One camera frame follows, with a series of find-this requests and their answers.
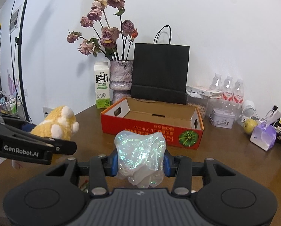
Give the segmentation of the yellow white plush toy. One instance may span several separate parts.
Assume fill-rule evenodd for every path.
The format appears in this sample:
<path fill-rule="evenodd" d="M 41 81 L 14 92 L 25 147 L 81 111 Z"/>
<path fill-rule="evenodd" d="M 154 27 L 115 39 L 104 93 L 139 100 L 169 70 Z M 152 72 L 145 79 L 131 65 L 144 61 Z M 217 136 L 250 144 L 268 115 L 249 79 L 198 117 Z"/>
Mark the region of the yellow white plush toy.
<path fill-rule="evenodd" d="M 59 106 L 53 109 L 30 133 L 40 137 L 71 140 L 78 130 L 79 123 L 72 109 L 68 106 Z"/>

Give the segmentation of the black tripod light stand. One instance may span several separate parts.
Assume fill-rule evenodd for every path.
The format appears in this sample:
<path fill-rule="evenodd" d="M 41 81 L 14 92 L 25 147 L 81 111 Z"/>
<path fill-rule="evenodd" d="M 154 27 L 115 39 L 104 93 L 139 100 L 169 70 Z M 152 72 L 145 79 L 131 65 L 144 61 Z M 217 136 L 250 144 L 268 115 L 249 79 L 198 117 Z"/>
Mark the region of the black tripod light stand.
<path fill-rule="evenodd" d="M 24 17 L 25 17 L 27 3 L 28 3 L 28 0 L 24 0 L 21 17 L 20 17 L 19 35 L 18 35 L 18 37 L 15 38 L 15 42 L 18 47 L 17 56 L 18 56 L 19 88 L 20 88 L 20 95 L 21 95 L 20 100 L 21 100 L 21 105 L 23 107 L 24 117 L 27 122 L 30 122 L 31 120 L 30 120 L 30 116 L 28 114 L 28 108 L 27 108 L 27 104 L 26 104 L 26 100 L 25 100 L 23 74 L 22 74 L 22 35 L 23 35 L 23 25 L 24 25 Z"/>

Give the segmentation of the dried pink rose bouquet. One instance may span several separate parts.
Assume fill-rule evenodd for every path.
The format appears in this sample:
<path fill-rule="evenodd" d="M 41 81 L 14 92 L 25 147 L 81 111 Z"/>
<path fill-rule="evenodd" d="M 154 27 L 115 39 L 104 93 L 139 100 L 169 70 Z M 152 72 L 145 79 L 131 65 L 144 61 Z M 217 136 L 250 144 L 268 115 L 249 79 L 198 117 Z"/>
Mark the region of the dried pink rose bouquet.
<path fill-rule="evenodd" d="M 86 38 L 81 32 L 69 31 L 68 43 L 81 41 L 78 51 L 83 55 L 103 54 L 110 61 L 127 61 L 131 45 L 138 36 L 137 28 L 130 20 L 122 19 L 126 0 L 94 0 L 90 11 L 80 19 L 83 28 L 94 30 L 94 36 Z M 120 20 L 119 27 L 112 27 L 107 19 L 106 9 L 117 9 L 114 14 Z"/>

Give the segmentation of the clear container with seeds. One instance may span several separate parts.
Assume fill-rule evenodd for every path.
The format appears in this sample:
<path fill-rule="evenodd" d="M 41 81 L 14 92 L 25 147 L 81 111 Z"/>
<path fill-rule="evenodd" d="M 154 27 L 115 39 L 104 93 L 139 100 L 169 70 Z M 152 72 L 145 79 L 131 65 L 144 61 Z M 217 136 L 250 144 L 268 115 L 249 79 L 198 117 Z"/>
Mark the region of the clear container with seeds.
<path fill-rule="evenodd" d="M 201 118 L 204 119 L 209 99 L 206 96 L 191 91 L 186 91 L 186 96 L 186 104 L 188 106 L 196 107 L 199 110 Z"/>

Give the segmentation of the white pink flat carton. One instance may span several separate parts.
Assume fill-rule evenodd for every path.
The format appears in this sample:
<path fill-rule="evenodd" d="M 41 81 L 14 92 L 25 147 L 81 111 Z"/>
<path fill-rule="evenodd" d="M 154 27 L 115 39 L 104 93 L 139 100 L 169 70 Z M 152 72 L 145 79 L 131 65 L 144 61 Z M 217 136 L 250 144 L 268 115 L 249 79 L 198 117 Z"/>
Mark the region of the white pink flat carton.
<path fill-rule="evenodd" d="M 210 97 L 210 98 L 219 98 L 223 95 L 222 91 L 215 89 L 207 89 L 200 86 L 187 86 L 186 91 L 200 94 L 202 96 Z"/>

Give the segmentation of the clear water bottle middle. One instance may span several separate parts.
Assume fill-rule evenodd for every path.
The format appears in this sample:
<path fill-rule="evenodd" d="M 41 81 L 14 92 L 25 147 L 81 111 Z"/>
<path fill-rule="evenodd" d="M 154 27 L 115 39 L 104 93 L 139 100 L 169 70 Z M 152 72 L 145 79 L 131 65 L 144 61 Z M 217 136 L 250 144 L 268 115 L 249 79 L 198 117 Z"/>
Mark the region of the clear water bottle middle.
<path fill-rule="evenodd" d="M 232 85 L 233 78 L 227 76 L 223 83 L 223 95 L 222 98 L 226 101 L 232 101 L 234 97 L 234 89 Z"/>

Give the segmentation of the clear water bottle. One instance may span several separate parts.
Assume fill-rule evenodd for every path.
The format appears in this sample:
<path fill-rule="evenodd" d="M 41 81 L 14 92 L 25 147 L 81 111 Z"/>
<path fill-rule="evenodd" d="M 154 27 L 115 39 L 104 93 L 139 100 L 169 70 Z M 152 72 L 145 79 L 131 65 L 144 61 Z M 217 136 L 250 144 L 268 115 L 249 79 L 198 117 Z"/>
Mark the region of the clear water bottle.
<path fill-rule="evenodd" d="M 243 80 L 238 79 L 234 86 L 233 102 L 242 104 L 244 100 L 244 85 Z"/>
<path fill-rule="evenodd" d="M 227 76 L 223 83 L 223 95 L 222 98 L 226 101 L 232 101 L 234 97 L 234 89 L 232 85 L 233 78 Z"/>
<path fill-rule="evenodd" d="M 223 83 L 221 80 L 221 74 L 216 73 L 214 78 L 212 79 L 210 89 L 221 91 L 223 88 Z"/>

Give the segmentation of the orange cardboard pumpkin box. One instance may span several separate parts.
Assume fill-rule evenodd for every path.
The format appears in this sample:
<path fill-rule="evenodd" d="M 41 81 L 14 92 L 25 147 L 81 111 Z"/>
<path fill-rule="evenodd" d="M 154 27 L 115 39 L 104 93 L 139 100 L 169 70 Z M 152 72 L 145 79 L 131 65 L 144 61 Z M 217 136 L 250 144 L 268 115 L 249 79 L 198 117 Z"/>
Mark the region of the orange cardboard pumpkin box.
<path fill-rule="evenodd" d="M 196 107 L 126 97 L 101 112 L 102 131 L 162 133 L 169 146 L 197 150 L 204 126 Z"/>

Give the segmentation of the clear water bottle left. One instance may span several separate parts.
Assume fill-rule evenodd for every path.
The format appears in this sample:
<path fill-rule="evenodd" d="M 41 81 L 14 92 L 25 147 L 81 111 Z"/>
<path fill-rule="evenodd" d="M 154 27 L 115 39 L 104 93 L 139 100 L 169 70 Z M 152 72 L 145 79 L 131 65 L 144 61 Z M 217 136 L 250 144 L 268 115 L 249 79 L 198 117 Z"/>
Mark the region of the clear water bottle left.
<path fill-rule="evenodd" d="M 223 88 L 223 83 L 221 80 L 221 74 L 216 73 L 214 78 L 212 79 L 210 89 L 221 91 Z"/>

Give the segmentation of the black paper shopping bag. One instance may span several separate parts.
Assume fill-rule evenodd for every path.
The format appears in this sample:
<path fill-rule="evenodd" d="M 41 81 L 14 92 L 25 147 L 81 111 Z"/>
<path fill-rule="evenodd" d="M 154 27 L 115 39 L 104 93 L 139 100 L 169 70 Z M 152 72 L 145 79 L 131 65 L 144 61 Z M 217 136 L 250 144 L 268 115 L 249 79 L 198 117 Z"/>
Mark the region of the black paper shopping bag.
<path fill-rule="evenodd" d="M 134 47 L 131 97 L 158 102 L 186 104 L 186 86 L 190 47 L 153 43 Z"/>

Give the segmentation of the iridescent white plastic bag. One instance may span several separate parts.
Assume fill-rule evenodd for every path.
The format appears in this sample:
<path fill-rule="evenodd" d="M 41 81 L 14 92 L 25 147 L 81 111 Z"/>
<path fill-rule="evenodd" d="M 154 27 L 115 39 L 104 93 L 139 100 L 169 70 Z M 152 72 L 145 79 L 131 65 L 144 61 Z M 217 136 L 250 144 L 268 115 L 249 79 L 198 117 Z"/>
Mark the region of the iridescent white plastic bag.
<path fill-rule="evenodd" d="M 167 146 L 162 133 L 140 135 L 121 131 L 114 144 L 118 155 L 117 178 L 126 179 L 138 188 L 155 188 L 163 181 Z"/>

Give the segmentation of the purple textured vase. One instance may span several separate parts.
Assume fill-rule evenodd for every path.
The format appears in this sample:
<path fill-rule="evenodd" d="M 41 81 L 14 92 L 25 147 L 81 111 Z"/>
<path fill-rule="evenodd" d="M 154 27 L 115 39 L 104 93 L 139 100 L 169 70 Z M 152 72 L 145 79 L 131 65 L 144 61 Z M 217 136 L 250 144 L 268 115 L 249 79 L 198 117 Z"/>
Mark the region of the purple textured vase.
<path fill-rule="evenodd" d="M 131 96 L 133 61 L 110 62 L 110 84 L 113 90 L 112 103 L 116 103 L 124 97 Z"/>

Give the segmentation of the white green milk carton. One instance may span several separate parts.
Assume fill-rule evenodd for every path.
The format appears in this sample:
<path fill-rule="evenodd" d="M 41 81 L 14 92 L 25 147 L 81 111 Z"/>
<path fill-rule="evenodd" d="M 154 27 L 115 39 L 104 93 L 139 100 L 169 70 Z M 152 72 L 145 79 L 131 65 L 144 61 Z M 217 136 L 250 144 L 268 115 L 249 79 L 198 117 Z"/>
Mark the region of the white green milk carton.
<path fill-rule="evenodd" d="M 110 106 L 109 73 L 108 62 L 94 64 L 95 102 L 98 109 Z"/>

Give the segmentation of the clear water bottle right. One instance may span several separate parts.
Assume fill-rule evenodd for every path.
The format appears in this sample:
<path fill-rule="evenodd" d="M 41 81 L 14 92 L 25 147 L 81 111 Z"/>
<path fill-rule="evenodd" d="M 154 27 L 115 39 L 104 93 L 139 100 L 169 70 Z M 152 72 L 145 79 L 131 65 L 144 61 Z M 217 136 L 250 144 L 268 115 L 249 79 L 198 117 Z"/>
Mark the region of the clear water bottle right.
<path fill-rule="evenodd" d="M 238 79 L 234 86 L 233 102 L 242 104 L 244 100 L 244 85 L 243 80 Z"/>

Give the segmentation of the white floral tin box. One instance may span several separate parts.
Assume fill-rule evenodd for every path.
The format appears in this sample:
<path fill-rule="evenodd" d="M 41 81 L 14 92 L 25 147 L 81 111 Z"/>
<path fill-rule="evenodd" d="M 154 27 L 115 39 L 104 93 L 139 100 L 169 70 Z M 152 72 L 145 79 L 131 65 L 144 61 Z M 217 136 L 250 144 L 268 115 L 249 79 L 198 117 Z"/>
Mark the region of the white floral tin box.
<path fill-rule="evenodd" d="M 235 121 L 235 115 L 232 111 L 214 108 L 209 115 L 213 126 L 225 129 L 231 129 Z"/>

